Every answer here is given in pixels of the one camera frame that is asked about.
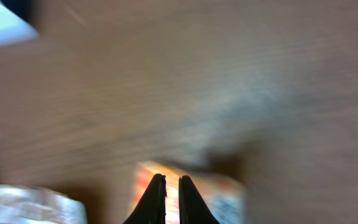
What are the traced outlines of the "beige porridge pouch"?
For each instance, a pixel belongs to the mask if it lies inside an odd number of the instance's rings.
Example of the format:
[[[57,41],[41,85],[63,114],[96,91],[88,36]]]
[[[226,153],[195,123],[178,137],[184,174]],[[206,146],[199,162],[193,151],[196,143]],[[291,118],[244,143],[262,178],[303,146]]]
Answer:
[[[50,189],[0,184],[0,224],[86,224],[85,206]]]

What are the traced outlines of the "small orange white box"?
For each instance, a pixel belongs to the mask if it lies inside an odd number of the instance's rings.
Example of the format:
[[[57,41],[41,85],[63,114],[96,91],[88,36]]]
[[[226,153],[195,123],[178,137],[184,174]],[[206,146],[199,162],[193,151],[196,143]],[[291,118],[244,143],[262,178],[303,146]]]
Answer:
[[[242,184],[226,175],[173,161],[142,161],[137,164],[129,213],[135,210],[155,174],[166,177],[166,223],[180,223],[179,178],[184,175],[190,176],[219,223],[244,223],[245,188]]]

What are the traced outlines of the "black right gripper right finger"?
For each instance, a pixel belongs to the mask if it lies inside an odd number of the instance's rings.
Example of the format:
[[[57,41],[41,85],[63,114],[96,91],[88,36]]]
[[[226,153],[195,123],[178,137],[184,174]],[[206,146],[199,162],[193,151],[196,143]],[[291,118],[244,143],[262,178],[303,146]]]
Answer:
[[[179,178],[178,203],[181,224],[219,224],[188,175]]]

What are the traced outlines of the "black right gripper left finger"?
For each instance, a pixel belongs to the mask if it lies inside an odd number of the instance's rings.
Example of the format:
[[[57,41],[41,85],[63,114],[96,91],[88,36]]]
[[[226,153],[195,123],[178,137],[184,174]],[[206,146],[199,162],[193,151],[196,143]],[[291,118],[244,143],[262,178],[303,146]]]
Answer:
[[[165,224],[166,177],[155,174],[123,224]]]

